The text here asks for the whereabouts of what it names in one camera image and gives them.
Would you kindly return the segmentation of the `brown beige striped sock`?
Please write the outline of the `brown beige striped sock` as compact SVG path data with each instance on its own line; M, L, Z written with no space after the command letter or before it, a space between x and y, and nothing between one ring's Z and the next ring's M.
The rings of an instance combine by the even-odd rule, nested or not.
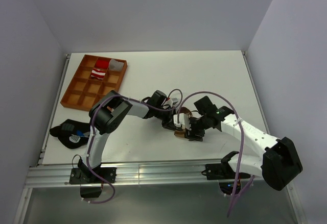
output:
M181 107L181 114L186 114L188 117L192 117L192 112L186 107ZM175 130L174 136L184 139L185 138L185 129Z

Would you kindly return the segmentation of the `red white striped sock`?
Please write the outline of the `red white striped sock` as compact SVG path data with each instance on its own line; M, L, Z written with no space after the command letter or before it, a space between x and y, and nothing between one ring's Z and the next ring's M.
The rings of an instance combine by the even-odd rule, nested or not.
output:
M93 68L90 74L91 78L97 79L97 80L103 80L106 75L106 71Z

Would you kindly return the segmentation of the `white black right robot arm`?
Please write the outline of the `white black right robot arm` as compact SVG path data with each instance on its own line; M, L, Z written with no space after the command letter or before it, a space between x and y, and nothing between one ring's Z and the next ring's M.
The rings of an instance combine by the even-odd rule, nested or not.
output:
M232 151L219 163L207 164L202 172L208 180L227 180L251 176L263 178L273 189L281 191L303 171L294 142L271 136L242 120L231 108L217 108L208 96L194 103L200 117L190 117L186 138L202 141L205 130L217 129L239 140L255 152L255 156Z

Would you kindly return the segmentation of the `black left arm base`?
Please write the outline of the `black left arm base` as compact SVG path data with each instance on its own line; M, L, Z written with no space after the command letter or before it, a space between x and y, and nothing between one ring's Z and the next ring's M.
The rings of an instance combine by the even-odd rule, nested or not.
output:
M115 167L100 167L96 173L110 183L115 182ZM83 198L98 198L103 190L104 181L91 173L90 177L85 175L81 169L73 168L69 178L70 185L80 185L80 195Z

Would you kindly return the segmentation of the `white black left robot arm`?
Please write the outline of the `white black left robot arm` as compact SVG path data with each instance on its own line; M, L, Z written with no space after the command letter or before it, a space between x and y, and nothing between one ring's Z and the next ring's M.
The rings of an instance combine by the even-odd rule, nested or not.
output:
M98 180L108 137L127 115L141 119L156 117L162 121L164 128L174 130L172 119L180 103L180 99L169 98L159 90L144 100L125 97L116 91L109 92L89 111L90 136L85 154L78 162L81 177L88 183Z

